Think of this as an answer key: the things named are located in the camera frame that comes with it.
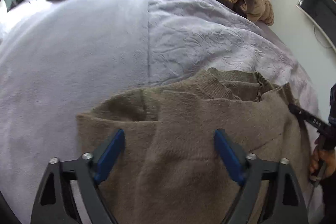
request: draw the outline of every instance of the tool handle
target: tool handle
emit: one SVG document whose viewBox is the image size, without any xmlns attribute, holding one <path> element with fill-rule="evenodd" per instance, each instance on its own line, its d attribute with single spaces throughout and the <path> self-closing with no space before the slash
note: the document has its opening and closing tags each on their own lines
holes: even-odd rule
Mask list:
<svg viewBox="0 0 336 224">
<path fill-rule="evenodd" d="M 326 168 L 327 168 L 327 163 L 323 160 L 319 160 L 319 169 L 316 170 L 314 173 L 312 173 L 310 175 L 310 180 L 316 184 L 316 186 L 320 183 L 325 171 L 326 171 Z"/>
</svg>

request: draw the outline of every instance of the brown sweater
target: brown sweater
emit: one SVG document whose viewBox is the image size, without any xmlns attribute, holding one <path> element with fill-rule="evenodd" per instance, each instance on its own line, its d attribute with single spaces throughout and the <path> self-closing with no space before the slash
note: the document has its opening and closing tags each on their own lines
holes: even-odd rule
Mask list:
<svg viewBox="0 0 336 224">
<path fill-rule="evenodd" d="M 297 103 L 289 84 L 211 68 L 172 85 L 115 95 L 77 121 L 83 152 L 117 128 L 125 131 L 125 152 L 100 186 L 120 224 L 220 223 L 239 187 L 215 152 L 217 128 L 261 159 L 288 158 L 306 189 L 310 145 L 290 102 Z M 266 184 L 250 223 L 258 219 Z"/>
</svg>

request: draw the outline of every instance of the bedsheet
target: bedsheet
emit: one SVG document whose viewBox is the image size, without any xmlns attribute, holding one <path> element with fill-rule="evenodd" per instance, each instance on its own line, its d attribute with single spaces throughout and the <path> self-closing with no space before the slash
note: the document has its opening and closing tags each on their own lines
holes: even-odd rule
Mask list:
<svg viewBox="0 0 336 224">
<path fill-rule="evenodd" d="M 290 50 L 265 24 L 215 0 L 32 0 L 1 27 L 0 190 L 23 224 L 48 160 L 80 156 L 75 115 L 112 94 L 210 67 L 259 71 L 289 82 L 301 106 L 318 114 Z M 308 131 L 312 144 L 317 133 Z M 312 215 L 321 200 L 318 191 Z"/>
</svg>

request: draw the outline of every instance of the tv screen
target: tv screen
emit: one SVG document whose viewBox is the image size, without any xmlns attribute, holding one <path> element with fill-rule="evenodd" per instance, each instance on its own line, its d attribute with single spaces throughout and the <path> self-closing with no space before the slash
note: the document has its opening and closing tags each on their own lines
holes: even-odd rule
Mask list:
<svg viewBox="0 0 336 224">
<path fill-rule="evenodd" d="M 298 7 L 313 20 L 336 50 L 336 2 L 334 0 L 299 0 Z"/>
</svg>

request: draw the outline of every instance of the textured bedspread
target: textured bedspread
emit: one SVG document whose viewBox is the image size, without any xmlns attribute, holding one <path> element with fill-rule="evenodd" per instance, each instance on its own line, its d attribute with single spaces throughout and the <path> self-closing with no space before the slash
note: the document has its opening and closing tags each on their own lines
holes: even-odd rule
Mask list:
<svg viewBox="0 0 336 224">
<path fill-rule="evenodd" d="M 25 16 L 2 25 L 0 44 L 0 189 L 23 224 L 48 160 L 80 155 L 75 115 L 112 94 L 202 68 L 259 71 L 318 113 L 287 47 L 215 0 L 37 0 L 14 14 Z"/>
</svg>

